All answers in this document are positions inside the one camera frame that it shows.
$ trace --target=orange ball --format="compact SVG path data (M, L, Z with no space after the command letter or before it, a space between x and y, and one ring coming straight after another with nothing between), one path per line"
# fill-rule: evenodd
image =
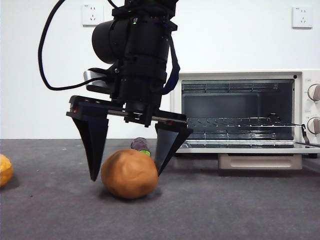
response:
M101 168L101 179L115 196L136 199L147 195L158 184L158 171L147 154L123 149L110 155Z
M14 173L14 168L12 164L5 155L1 154L0 159L0 188L7 184L7 182L12 178Z

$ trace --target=gray floor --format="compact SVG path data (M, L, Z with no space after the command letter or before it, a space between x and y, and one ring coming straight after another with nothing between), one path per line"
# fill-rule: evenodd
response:
M108 140L105 155L129 144ZM0 190L1 240L320 238L320 159L222 176L214 155L174 157L151 194L129 201L89 180L80 140L2 140L1 153L14 166Z

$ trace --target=toaster oven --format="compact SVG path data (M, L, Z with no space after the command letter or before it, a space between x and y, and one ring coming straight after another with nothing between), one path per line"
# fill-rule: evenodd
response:
M320 153L320 69L181 73L170 110L193 133L177 153L220 169L301 169Z

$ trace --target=power socket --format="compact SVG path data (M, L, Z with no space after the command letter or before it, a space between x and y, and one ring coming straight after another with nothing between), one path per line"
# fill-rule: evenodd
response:
M313 26L313 12L309 6L292 8L292 28L311 29Z
M85 4L82 6L82 25L97 26L104 22L104 5Z

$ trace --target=clay ball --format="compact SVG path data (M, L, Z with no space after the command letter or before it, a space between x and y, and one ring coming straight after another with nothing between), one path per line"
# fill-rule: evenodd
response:
M101 168L101 179L109 192L125 199L150 193L158 184L158 171L147 154L123 149L110 155Z

